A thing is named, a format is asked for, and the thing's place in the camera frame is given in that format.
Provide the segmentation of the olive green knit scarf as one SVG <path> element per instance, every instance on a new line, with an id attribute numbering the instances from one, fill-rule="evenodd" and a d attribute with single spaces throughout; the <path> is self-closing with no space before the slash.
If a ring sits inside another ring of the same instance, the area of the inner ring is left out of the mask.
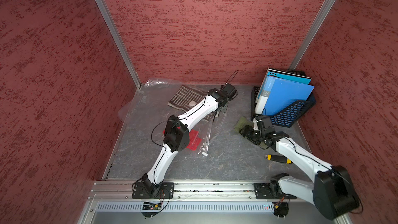
<path id="1" fill-rule="evenodd" d="M 264 139 L 261 137 L 261 131 L 255 129 L 255 124 L 241 116 L 234 126 L 234 131 L 240 134 L 243 138 L 251 142 L 253 145 L 260 147 L 263 150 L 269 149 Z"/>

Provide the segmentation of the houndstooth black white scarf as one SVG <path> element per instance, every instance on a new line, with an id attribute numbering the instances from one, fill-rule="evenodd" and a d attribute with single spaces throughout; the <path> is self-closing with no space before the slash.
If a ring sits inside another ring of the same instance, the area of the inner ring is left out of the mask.
<path id="1" fill-rule="evenodd" d="M 207 96 L 207 92 L 198 88 L 182 85 L 175 95 L 168 101 L 168 106 L 177 110 L 188 112 L 194 107 L 189 106 L 189 102 L 195 101 L 197 105 Z"/>

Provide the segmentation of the red knit scarf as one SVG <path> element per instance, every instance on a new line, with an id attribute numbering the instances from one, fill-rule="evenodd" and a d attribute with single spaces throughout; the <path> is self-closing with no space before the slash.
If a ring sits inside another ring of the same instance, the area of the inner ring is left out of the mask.
<path id="1" fill-rule="evenodd" d="M 201 142 L 199 131 L 171 130 L 171 133 L 163 130 L 164 140 L 163 143 L 170 148 L 171 152 L 182 151 L 185 148 L 195 151 Z"/>

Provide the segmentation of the clear plastic vacuum bag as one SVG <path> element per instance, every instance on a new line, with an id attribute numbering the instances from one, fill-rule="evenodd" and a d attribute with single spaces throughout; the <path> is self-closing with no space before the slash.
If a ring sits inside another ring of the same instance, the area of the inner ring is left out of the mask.
<path id="1" fill-rule="evenodd" d="M 144 117 L 138 116 L 138 111 L 140 110 L 144 113 L 145 117 L 150 119 L 149 124 L 146 125 L 146 127 L 150 127 L 157 124 L 154 120 L 155 117 L 159 118 L 160 122 L 167 122 L 172 115 L 176 117 L 183 115 L 186 112 L 167 105 L 168 101 L 182 85 L 198 88 L 206 92 L 210 89 L 217 89 L 211 85 L 188 85 L 175 80 L 152 78 L 142 86 L 137 96 L 131 102 L 119 110 L 118 117 L 123 122 L 129 121 L 131 125 L 132 120 L 144 120 Z"/>

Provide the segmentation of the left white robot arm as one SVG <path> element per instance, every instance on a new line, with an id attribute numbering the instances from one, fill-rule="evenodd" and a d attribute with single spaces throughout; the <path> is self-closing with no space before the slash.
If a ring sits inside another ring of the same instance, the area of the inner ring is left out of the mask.
<path id="1" fill-rule="evenodd" d="M 149 172 L 132 184 L 141 183 L 149 198 L 156 198 L 161 191 L 165 174 L 176 155 L 187 148 L 190 143 L 190 131 L 207 115 L 220 111 L 229 101 L 237 96 L 237 90 L 231 84 L 225 84 L 220 89 L 210 89 L 204 98 L 190 110 L 179 116 L 171 115 L 165 121 L 163 144 L 159 156 Z"/>

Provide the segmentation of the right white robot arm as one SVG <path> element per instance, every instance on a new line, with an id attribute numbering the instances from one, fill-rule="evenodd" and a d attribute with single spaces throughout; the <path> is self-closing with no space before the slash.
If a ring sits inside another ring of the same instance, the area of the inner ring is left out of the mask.
<path id="1" fill-rule="evenodd" d="M 292 163 L 309 178 L 297 179 L 288 173 L 271 177 L 268 183 L 255 184 L 255 191 L 274 199 L 274 214 L 286 216 L 285 200 L 302 199 L 312 205 L 328 220 L 363 209 L 349 172 L 342 166 L 333 166 L 297 144 L 283 131 L 276 131 L 268 116 L 258 116 L 253 121 L 240 117 L 234 130 L 252 144 L 276 152 L 268 155 L 269 161 Z"/>

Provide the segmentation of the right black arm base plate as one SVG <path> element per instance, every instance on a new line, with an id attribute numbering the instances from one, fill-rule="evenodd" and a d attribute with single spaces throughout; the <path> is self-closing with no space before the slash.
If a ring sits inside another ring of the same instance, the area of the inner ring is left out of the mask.
<path id="1" fill-rule="evenodd" d="M 297 197 L 284 194 L 277 183 L 254 183 L 256 199 L 258 200 L 276 200 L 285 198 L 287 200 L 295 200 Z"/>

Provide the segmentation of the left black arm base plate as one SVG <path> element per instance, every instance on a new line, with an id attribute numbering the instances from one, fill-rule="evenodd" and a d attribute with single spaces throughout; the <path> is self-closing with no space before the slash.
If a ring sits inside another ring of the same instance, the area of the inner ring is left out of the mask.
<path id="1" fill-rule="evenodd" d="M 137 182 L 132 187 L 132 199 L 172 199 L 174 194 L 174 183 L 162 183 L 159 186 L 144 186 L 144 183 Z"/>

